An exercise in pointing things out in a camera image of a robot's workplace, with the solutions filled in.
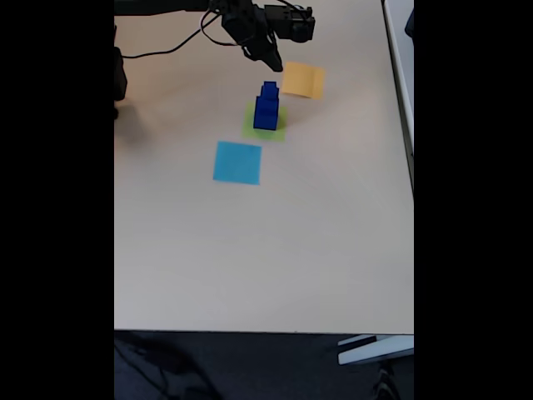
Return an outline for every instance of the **blue paper square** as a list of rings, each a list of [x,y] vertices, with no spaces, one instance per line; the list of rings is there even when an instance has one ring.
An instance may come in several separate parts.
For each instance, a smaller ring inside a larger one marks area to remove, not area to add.
[[[218,142],[214,180],[258,185],[260,169],[260,146]]]

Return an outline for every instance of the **blue block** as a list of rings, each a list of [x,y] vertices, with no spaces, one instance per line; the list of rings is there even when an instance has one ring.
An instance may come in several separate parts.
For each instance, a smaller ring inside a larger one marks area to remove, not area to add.
[[[260,146],[218,142],[214,180],[258,185],[260,171]]]
[[[276,87],[275,82],[265,81],[261,86],[261,97],[269,100],[277,100],[279,98],[280,89]]]
[[[279,100],[267,100],[258,97],[256,100],[253,127],[255,129],[275,131],[277,127],[279,104]]]
[[[276,130],[280,108],[279,92],[275,82],[265,81],[261,86],[261,96],[256,100],[256,110],[253,114],[255,129]]]

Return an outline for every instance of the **green paper square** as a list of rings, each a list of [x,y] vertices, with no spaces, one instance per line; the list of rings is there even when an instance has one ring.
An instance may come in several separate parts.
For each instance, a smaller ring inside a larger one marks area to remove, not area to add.
[[[285,142],[286,107],[280,106],[275,131],[269,131],[268,129],[254,129],[253,114],[255,111],[256,102],[248,102],[247,110],[244,114],[244,123],[242,124],[242,137]]]

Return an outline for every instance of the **black cable on floor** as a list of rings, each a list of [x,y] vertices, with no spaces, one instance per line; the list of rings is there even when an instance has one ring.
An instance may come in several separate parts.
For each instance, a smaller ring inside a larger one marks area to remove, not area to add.
[[[163,392],[168,393],[168,379],[167,375],[163,371],[163,368],[159,367],[159,375],[161,375],[161,380],[163,381]]]
[[[180,366],[178,370],[181,369],[181,371],[180,372],[175,371],[173,373],[175,374],[194,373],[206,385],[206,389],[208,391],[208,394],[211,396],[212,400],[222,400],[222,396],[220,395],[220,393],[218,393],[217,389],[215,388],[215,386],[213,385],[213,383],[211,382],[207,374],[198,365],[196,365],[196,363],[190,358],[190,356],[186,355],[182,351],[175,349],[173,346],[169,345],[168,343],[160,342],[157,340],[143,339],[141,337],[138,337],[138,335],[133,334],[128,331],[115,332],[115,340],[118,340],[121,343],[126,343],[129,346],[132,346],[133,348],[135,348],[136,350],[142,350],[143,352],[155,351],[155,353],[163,352],[163,353],[166,353],[167,355],[170,355],[171,357],[174,357],[176,359],[176,365]],[[155,358],[152,357],[152,360],[148,362],[156,366],[157,368],[160,368],[159,362],[157,362],[156,357]],[[169,372],[169,371],[166,369],[160,370],[160,373],[162,372],[164,373],[164,372]],[[165,395],[167,397],[167,400],[179,400],[179,396],[176,396],[176,395],[172,396],[168,394],[168,392],[166,392]]]
[[[157,389],[157,391],[162,394],[165,398],[169,398],[168,397],[168,394],[166,392],[163,391],[163,389],[161,387],[159,387],[159,385],[157,385],[155,382],[153,382],[153,380],[151,380],[137,365],[135,365],[133,362],[131,362],[130,360],[128,360],[124,354],[122,354],[122,352],[119,350],[119,348],[117,347],[117,345],[115,344],[115,350],[117,351],[117,354],[120,356],[120,358],[127,364],[129,365],[131,368],[133,368],[135,371],[137,371],[137,373],[139,375],[141,375],[148,383],[150,383],[155,389]]]

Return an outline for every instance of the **stacked blue blocks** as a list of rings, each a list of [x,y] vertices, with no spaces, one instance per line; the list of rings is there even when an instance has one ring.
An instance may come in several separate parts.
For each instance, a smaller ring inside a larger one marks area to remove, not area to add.
[[[255,129],[268,129],[275,131],[277,115],[280,107],[280,89],[275,82],[267,82],[261,87],[261,96],[256,100],[256,111],[253,114],[253,127]]]

